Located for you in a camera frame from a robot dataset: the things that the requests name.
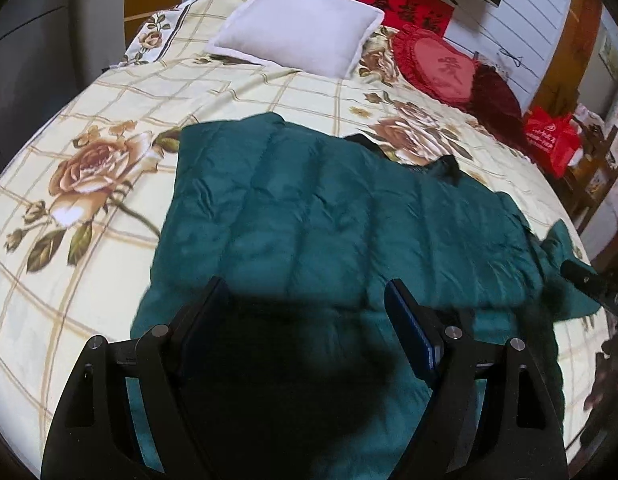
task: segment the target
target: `rose print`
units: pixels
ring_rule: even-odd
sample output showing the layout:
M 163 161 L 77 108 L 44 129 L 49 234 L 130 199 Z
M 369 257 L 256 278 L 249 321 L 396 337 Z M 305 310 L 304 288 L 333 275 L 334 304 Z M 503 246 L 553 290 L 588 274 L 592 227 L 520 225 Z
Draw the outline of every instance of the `rose print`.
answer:
M 362 117 L 363 119 L 368 119 L 372 115 L 372 113 L 368 110 L 365 110 L 364 108 L 358 108 L 357 106 L 351 106 L 349 108 L 349 111 L 353 115 L 357 115 L 358 117 Z
M 371 48 L 364 54 L 360 60 L 360 68 L 358 74 L 365 82 L 373 82 L 380 80 L 387 86 L 393 86 L 400 77 L 400 71 L 393 58 L 393 47 L 391 41 L 395 36 L 395 32 L 387 30 L 386 27 L 380 27 L 380 32 L 374 32 L 372 38 L 375 40 L 374 48 Z
M 87 253 L 93 236 L 95 215 L 109 207 L 117 207 L 147 226 L 158 238 L 159 229 L 143 215 L 127 207 L 123 199 L 133 189 L 134 182 L 143 173 L 156 173 L 158 163 L 165 153 L 180 149 L 180 130 L 173 128 L 153 138 L 151 132 L 124 137 L 134 130 L 136 121 L 125 121 L 108 130 L 102 137 L 102 128 L 90 127 L 73 141 L 78 148 L 69 160 L 62 161 L 49 185 L 49 195 L 54 198 L 47 209 L 45 200 L 29 202 L 23 222 L 26 228 L 15 229 L 6 236 L 7 253 L 15 251 L 29 231 L 54 225 L 31 248 L 26 261 L 26 272 L 44 269 L 60 247 L 64 235 L 73 229 L 67 264 L 76 266 Z
M 399 155 L 412 164 L 422 166 L 442 155 L 460 155 L 469 160 L 473 157 L 457 141 L 458 133 L 442 127 L 436 118 L 411 102 L 392 100 L 387 92 L 364 94 L 372 104 L 385 102 L 392 105 L 396 115 L 385 117 L 369 126 L 365 133 L 380 142 L 391 145 L 393 155 Z
M 162 34 L 157 30 L 153 30 L 149 33 L 143 32 L 138 36 L 138 43 L 146 50 L 158 48 L 162 44 Z

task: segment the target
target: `plaid pattern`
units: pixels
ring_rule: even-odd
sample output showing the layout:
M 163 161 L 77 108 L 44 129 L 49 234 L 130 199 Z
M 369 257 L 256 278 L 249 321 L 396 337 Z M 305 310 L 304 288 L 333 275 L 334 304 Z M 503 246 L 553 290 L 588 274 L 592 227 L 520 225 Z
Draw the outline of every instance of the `plaid pattern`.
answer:
M 92 126 L 137 121 L 136 132 L 156 136 L 200 121 L 273 111 L 332 136 L 365 132 L 396 160 L 404 160 L 404 150 L 381 142 L 372 130 L 382 118 L 396 115 L 398 102 L 408 102 L 435 118 L 432 139 L 439 132 L 455 132 L 458 150 L 469 157 L 457 157 L 460 167 L 490 189 L 509 193 L 540 238 L 563 219 L 584 254 L 569 217 L 533 164 L 472 126 L 472 117 L 414 90 L 402 78 L 389 83 L 380 73 L 369 82 L 369 63 L 361 72 L 364 78 L 330 80 L 205 57 L 208 38 L 243 1 L 194 0 L 185 6 L 159 60 L 104 73 L 44 126 L 0 177 L 0 431 L 38 474 L 54 409 L 77 355 L 93 334 L 112 342 L 129 337 L 157 244 L 145 225 L 111 207 L 94 217 L 92 242 L 76 266 L 67 264 L 67 236 L 44 269 L 27 272 L 28 249 L 52 230 L 48 224 L 27 235 L 16 250 L 5 250 L 7 235 L 22 227 L 29 206 L 54 200 L 49 196 L 52 176 L 76 153 L 74 139 Z M 376 52 L 382 38 L 371 40 L 365 52 Z M 133 183 L 124 205 L 161 226 L 176 164 L 177 154 L 165 153 L 156 173 L 142 174 Z M 582 405 L 594 380 L 594 352 L 607 336 L 606 323 L 597 314 L 595 328 L 572 320 L 555 331 L 569 442 L 585 420 Z

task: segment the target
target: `bed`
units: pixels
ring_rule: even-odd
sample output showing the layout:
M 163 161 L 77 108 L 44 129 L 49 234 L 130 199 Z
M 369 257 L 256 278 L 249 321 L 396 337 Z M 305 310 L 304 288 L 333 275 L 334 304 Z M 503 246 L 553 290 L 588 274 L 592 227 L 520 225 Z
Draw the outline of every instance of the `bed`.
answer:
M 588 262 L 536 166 L 472 116 L 404 81 L 391 51 L 394 30 L 376 31 L 349 80 L 206 54 L 206 42 L 244 1 L 189 0 L 151 16 L 120 66 L 60 110 L 0 177 L 0 431 L 38 475 L 54 409 L 85 341 L 129 338 L 172 197 L 172 133 L 188 124 L 275 111 L 326 135 L 362 133 L 400 163 L 455 155 L 467 174 L 511 195 L 539 238 L 564 220 L 576 256 Z M 106 143 L 92 144 L 98 139 Z M 114 162 L 80 173 L 103 157 Z M 120 191 L 104 194 L 102 178 Z M 608 329 L 598 312 L 554 331 L 568 445 L 586 421 L 594 353 Z M 570 447 L 569 456 L 576 451 Z

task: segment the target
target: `red plastic bag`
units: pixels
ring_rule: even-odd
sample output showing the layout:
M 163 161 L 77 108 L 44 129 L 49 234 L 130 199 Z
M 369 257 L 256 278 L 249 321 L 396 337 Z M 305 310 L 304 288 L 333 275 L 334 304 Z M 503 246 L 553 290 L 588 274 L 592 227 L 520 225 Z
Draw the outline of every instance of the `red plastic bag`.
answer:
M 571 114 L 551 117 L 540 107 L 535 107 L 524 125 L 524 134 L 529 143 L 529 155 L 545 171 L 556 178 L 564 176 L 582 141 L 569 124 Z

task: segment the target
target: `pillowcase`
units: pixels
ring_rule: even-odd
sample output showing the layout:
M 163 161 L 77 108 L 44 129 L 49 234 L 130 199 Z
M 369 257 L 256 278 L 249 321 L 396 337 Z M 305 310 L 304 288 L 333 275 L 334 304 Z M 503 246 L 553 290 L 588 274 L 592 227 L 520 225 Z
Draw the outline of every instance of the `pillowcase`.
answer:
M 477 63 L 443 38 L 412 25 L 393 37 L 393 55 L 404 78 L 442 103 L 466 110 Z
M 207 52 L 347 78 L 384 12 L 354 0 L 247 0 Z
M 520 103 L 492 66 L 480 64 L 476 70 L 467 111 L 497 140 L 528 153 Z

